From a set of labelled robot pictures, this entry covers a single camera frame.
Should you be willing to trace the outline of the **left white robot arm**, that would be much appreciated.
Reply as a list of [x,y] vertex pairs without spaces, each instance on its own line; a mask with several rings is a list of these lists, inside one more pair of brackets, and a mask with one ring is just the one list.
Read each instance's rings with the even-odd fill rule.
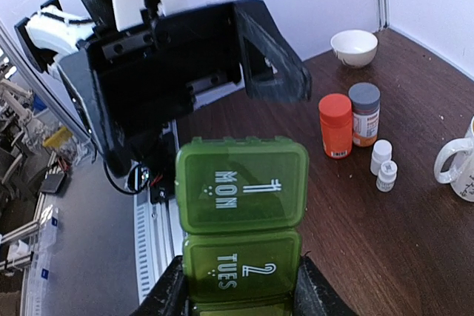
[[312,78],[263,0],[49,0],[15,31],[33,67],[58,78],[116,177],[150,162],[152,137],[228,84],[251,98],[306,101]]

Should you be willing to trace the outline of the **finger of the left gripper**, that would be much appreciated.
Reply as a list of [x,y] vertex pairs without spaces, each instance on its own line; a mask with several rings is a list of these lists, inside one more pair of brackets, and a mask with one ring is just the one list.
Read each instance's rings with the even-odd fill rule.
[[309,101],[312,77],[280,33],[263,0],[232,3],[247,96],[265,101]]

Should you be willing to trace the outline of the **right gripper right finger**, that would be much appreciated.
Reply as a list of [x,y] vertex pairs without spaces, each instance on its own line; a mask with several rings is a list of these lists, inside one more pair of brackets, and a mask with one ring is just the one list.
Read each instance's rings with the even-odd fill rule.
[[313,260],[302,255],[294,291],[294,315],[355,316],[356,313],[338,295]]

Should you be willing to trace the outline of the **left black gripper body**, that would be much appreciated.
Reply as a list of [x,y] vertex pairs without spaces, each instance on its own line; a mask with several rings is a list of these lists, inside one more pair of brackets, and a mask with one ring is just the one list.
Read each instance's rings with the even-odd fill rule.
[[211,4],[87,42],[59,62],[96,149],[117,177],[147,155],[140,137],[241,79],[234,8]]

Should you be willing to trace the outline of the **green weekly pill organizer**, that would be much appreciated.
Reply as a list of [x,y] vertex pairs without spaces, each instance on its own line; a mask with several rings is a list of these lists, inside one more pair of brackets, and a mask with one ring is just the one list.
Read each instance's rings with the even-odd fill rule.
[[183,270],[194,315],[290,315],[309,156],[276,137],[204,140],[176,156]]

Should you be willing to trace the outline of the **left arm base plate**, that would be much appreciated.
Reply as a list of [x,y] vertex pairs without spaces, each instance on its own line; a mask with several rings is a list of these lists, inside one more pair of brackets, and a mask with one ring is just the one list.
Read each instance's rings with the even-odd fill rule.
[[133,161],[139,165],[138,188],[150,193],[150,203],[164,203],[175,195],[176,135],[173,122],[132,141]]

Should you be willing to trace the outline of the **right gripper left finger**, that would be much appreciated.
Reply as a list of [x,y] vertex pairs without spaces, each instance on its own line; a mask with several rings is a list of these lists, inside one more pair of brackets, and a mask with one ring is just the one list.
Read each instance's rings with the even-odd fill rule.
[[130,316],[190,315],[189,292],[182,263],[182,255],[172,259],[155,286]]

